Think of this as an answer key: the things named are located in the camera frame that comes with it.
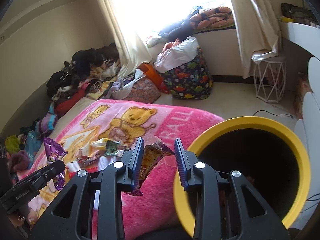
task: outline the black clamp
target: black clamp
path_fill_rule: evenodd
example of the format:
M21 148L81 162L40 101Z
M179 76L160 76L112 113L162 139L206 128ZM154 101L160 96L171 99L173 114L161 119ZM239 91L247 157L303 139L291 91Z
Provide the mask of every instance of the black clamp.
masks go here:
M0 198L0 203L8 214L16 211L20 206L39 195L39 190L45 187L51 179L64 172L64 170L64 163L62 161L55 161L33 172L10 188Z
M143 150L143 139L138 138L134 150L124 152L121 161L103 171L78 171L47 207L28 239L43 239L44 228L47 240L91 239L96 190L100 191L98 240L124 239L121 192L137 189Z
M193 152L185 151L179 138L175 141L175 154L181 185L185 191L198 194L193 239L222 238L224 218L220 215L219 190L226 193L224 239L291 239L280 218L242 173L231 171L228 179L222 179L218 171L199 162ZM249 212L247 203L252 202L258 204L257 209Z

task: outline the bed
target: bed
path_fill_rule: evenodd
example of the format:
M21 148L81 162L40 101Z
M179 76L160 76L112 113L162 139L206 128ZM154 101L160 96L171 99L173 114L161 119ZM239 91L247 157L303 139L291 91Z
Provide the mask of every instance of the bed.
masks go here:
M104 137L118 140L122 136L127 146L134 147L138 137L148 140L157 136L170 148L174 148L175 139L180 137L187 148L202 132L222 121L221 117L212 113L182 106L82 98L58 121L50 137L68 151L64 162L70 162L76 158L80 148L84 153L91 153L89 143ZM124 135L117 132L121 129L125 130ZM20 172L19 178L44 167L46 161L41 147L32 168ZM172 195L176 169L175 156L164 157L142 185L143 196L122 193L126 239L135 239L144 233L178 224ZM58 193L50 181L29 203L29 207L41 216ZM97 214L98 211L93 214L92 239L97 237Z

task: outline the white curtain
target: white curtain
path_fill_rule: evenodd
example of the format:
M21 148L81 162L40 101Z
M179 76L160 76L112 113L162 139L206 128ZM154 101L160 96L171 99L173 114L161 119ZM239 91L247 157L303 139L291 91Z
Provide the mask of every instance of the white curtain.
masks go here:
M98 0L119 51L122 67L118 77L127 76L140 64L149 63L152 60L145 42L137 34L134 23L132 23L134 18L131 15L134 12L128 9L132 8L130 1L134 0Z
M231 0L239 41L243 78L251 62L278 56L280 28L270 0Z

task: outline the black cable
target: black cable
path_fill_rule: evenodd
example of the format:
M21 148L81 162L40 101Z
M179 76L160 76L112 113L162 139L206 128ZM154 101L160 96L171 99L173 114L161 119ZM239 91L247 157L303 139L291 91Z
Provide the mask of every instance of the black cable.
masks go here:
M317 200L320 200L320 198L317 198L317 199L310 199L310 198L313 198L313 197L316 197L316 196L319 196L319 195L320 195L320 193L315 194L315 195L313 195L313 196L311 196L311 197L307 198L307 200L306 200L306 201L317 201Z
M292 119L294 118L292 114L273 114L273 113L270 113L269 111L266 111L266 110L259 110L259 111L255 112L252 116L255 116L255 114L259 113L259 112L267 112L267 113L275 115L275 116L291 117Z
M310 208L313 208L314 206L316 206L316 205L318 205L319 204L319 202L318 203L316 203L316 204L314 204L314 205L312 205L311 207L308 207L307 209L305 209L304 211L307 211L308 209L310 209Z

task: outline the dinosaur print bag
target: dinosaur print bag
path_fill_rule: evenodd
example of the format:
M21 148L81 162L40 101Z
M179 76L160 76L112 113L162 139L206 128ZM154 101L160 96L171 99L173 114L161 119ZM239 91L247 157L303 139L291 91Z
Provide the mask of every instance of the dinosaur print bag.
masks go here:
M200 47L193 60L160 75L175 98L205 99L210 95L213 79Z

